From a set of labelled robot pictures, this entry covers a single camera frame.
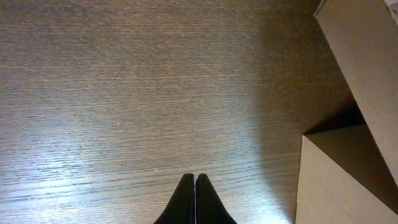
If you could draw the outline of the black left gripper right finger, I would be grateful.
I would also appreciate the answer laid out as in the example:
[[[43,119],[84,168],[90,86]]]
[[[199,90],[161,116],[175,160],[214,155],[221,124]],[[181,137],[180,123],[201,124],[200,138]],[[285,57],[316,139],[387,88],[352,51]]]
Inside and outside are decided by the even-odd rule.
[[[200,174],[197,178],[195,199],[196,224],[236,224],[206,174]]]

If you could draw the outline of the brown cardboard box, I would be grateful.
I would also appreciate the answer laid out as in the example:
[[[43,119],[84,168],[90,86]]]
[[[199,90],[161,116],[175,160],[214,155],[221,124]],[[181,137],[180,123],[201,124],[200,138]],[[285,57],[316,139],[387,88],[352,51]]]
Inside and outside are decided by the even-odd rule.
[[[322,1],[315,17],[355,105],[302,137],[297,223],[397,222],[397,2]]]

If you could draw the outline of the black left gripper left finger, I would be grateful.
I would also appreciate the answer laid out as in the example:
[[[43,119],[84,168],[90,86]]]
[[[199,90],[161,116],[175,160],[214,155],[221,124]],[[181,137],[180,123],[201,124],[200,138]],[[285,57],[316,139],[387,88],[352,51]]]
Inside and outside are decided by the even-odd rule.
[[[154,224],[194,224],[195,182],[193,174],[184,174],[167,206]]]

